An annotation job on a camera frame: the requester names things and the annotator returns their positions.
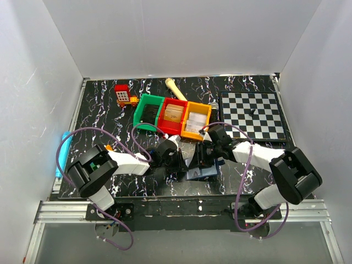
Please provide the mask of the white VIP credit card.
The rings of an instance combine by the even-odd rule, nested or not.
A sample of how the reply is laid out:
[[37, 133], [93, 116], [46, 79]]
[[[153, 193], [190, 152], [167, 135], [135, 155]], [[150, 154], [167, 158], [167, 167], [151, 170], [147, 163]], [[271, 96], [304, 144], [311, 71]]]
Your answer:
[[196, 179], [202, 177], [202, 171], [199, 168], [190, 169], [187, 172], [188, 179]]

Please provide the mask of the blue leather card holder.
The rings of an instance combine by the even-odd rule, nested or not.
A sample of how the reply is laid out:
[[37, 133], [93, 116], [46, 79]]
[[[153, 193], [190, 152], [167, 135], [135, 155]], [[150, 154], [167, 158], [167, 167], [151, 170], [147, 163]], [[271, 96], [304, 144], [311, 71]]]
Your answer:
[[207, 178], [215, 177], [220, 173], [220, 166], [224, 165], [225, 161], [223, 159], [218, 160], [216, 159], [214, 161], [214, 165], [210, 168], [199, 168], [202, 171], [202, 177], [196, 178], [196, 179], [188, 179], [187, 178], [187, 172], [186, 172], [186, 180], [187, 181], [193, 181], [193, 180], [204, 180]]

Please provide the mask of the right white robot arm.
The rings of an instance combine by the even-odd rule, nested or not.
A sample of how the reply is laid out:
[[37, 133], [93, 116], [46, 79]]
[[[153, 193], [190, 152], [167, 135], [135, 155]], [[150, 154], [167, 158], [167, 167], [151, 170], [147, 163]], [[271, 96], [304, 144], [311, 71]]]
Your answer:
[[237, 209], [242, 216], [261, 218], [269, 209], [282, 203], [298, 205], [323, 183], [318, 171], [301, 149], [263, 147], [248, 137], [234, 140], [227, 133], [228, 124], [214, 122], [200, 130], [202, 141], [195, 146], [190, 169], [210, 168], [222, 158], [235, 163], [251, 164], [272, 173], [274, 184], [252, 195]]

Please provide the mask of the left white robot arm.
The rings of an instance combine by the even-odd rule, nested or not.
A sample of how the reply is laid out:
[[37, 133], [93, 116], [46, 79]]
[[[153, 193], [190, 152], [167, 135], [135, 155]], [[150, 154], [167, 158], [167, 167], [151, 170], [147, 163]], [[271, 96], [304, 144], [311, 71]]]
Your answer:
[[169, 173], [188, 171], [182, 151], [175, 140], [164, 140], [146, 153], [119, 153], [107, 150], [102, 144], [95, 145], [77, 158], [67, 169], [67, 176], [75, 185], [80, 197], [89, 199], [98, 207], [103, 219], [116, 216], [117, 207], [105, 183], [113, 175], [134, 174], [146, 176], [163, 169]]

